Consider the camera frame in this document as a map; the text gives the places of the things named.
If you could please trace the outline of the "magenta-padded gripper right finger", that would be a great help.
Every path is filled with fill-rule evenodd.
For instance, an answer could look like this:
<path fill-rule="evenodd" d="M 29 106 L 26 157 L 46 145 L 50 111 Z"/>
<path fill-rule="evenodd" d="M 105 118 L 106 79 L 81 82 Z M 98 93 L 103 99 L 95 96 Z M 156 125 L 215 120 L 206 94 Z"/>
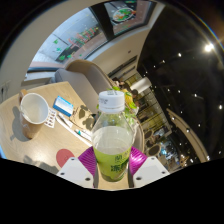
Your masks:
<path fill-rule="evenodd" d="M 155 157 L 147 157 L 132 147 L 128 164 L 128 185 L 140 188 L 169 175 L 167 169 Z"/>

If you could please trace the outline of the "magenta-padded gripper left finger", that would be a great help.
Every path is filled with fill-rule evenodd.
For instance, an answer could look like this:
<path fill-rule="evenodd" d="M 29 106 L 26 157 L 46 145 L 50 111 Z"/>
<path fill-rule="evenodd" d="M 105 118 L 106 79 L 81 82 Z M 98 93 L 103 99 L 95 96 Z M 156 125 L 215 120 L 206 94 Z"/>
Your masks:
<path fill-rule="evenodd" d="M 98 187 L 97 160 L 92 147 L 78 157 L 68 149 L 60 149 L 56 161 L 60 166 L 59 177 L 85 188 Z"/>

